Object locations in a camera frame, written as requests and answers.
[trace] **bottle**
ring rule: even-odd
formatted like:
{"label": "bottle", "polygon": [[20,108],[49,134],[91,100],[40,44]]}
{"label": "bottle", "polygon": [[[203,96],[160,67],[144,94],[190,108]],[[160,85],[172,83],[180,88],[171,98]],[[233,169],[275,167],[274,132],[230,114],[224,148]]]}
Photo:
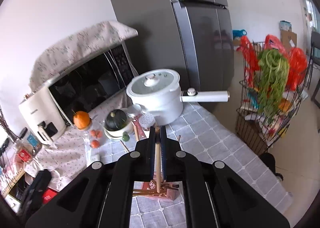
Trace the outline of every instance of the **bottle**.
{"label": "bottle", "polygon": [[143,129],[140,126],[139,118],[143,115],[140,105],[131,105],[126,111],[128,117],[132,123],[137,127],[138,134],[140,137],[145,138],[146,135],[143,132]]}
{"label": "bottle", "polygon": [[22,161],[30,163],[40,151],[42,143],[28,128],[24,127],[16,141],[16,154]]}
{"label": "bottle", "polygon": [[139,118],[139,124],[145,133],[146,137],[149,138],[150,134],[150,127],[153,126],[156,129],[158,128],[156,124],[156,119],[153,115],[151,114],[144,114]]}

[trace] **kitchen counter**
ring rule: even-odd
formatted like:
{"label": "kitchen counter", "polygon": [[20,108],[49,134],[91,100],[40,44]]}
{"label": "kitchen counter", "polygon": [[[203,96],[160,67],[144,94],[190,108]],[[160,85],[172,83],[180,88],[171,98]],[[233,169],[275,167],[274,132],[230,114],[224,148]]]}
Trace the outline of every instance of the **kitchen counter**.
{"label": "kitchen counter", "polygon": [[[94,121],[102,122],[111,110],[127,107],[128,103],[125,92],[122,92],[110,99],[108,104],[98,106],[90,112],[90,116]],[[198,103],[184,103],[182,115],[167,125],[166,129],[171,139],[176,140],[181,135],[182,150],[199,160],[207,163],[216,160],[225,162],[279,212],[283,213],[291,205],[290,193],[256,154]],[[130,151],[134,150],[136,141],[133,134],[125,144]],[[43,146],[25,171],[35,176],[38,170],[48,168],[53,174],[50,187],[60,191],[86,167],[87,149],[81,131],[69,127],[53,145]],[[102,146],[92,150],[92,153],[99,153],[100,160],[106,164],[118,160],[126,151],[119,141],[110,141],[105,137]],[[130,226],[151,227],[157,223],[158,227],[178,224],[179,227],[186,227],[181,189],[182,186],[173,202],[153,201],[141,196],[133,198]]]}

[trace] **wooden chopstick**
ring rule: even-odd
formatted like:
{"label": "wooden chopstick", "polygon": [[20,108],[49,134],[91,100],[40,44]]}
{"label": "wooden chopstick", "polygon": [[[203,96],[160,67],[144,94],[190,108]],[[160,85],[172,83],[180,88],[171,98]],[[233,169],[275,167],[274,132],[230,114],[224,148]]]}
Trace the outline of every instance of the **wooden chopstick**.
{"label": "wooden chopstick", "polygon": [[122,140],[120,140],[120,142],[121,142],[121,144],[123,145],[123,147],[125,148],[125,150],[126,150],[127,152],[130,152],[130,151],[129,151],[129,149],[127,148],[127,146],[126,146],[126,145],[124,145],[123,141],[122,141]]}
{"label": "wooden chopstick", "polygon": [[166,189],[172,189],[172,190],[178,190],[178,188],[175,188],[175,187],[172,187],[172,186],[166,186],[166,185],[161,185],[163,188],[166,188]]}
{"label": "wooden chopstick", "polygon": [[152,193],[145,193],[145,192],[139,192],[139,193],[134,193],[132,196],[138,196],[138,195],[160,195],[161,193],[158,192],[152,192]]}
{"label": "wooden chopstick", "polygon": [[161,147],[160,142],[156,142],[156,187],[157,192],[160,193],[161,188]]}
{"label": "wooden chopstick", "polygon": [[133,129],[134,129],[134,135],[136,136],[136,141],[139,141],[138,128],[134,124],[133,124]]}
{"label": "wooden chopstick", "polygon": [[155,188],[154,189],[134,189],[134,192],[155,192],[157,191]]}

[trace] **microwave control panel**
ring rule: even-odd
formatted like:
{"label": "microwave control panel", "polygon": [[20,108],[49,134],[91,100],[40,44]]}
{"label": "microwave control panel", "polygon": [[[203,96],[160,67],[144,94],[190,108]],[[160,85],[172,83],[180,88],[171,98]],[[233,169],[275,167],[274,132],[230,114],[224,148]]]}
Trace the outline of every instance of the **microwave control panel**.
{"label": "microwave control panel", "polygon": [[127,59],[123,46],[119,45],[111,49],[110,53],[115,60],[116,66],[119,69],[119,72],[124,81],[124,84],[127,86],[133,79],[133,73],[129,65],[129,61]]}

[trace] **gray tablecloth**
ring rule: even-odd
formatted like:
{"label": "gray tablecloth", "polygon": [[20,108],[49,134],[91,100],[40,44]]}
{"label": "gray tablecloth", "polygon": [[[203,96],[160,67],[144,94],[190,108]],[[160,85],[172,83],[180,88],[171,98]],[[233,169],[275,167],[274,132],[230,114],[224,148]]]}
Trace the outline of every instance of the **gray tablecloth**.
{"label": "gray tablecloth", "polygon": [[[182,115],[167,125],[167,136],[177,139],[181,135],[182,150],[199,160],[213,163],[222,160],[279,212],[284,213],[292,203],[288,193],[266,165],[235,134],[223,127],[217,118],[198,103],[185,103]],[[126,143],[134,150],[135,139]],[[120,142],[114,141],[100,148],[101,161],[118,160],[126,152]],[[182,185],[173,202],[153,201],[137,196],[132,199],[130,227],[186,227]]]}

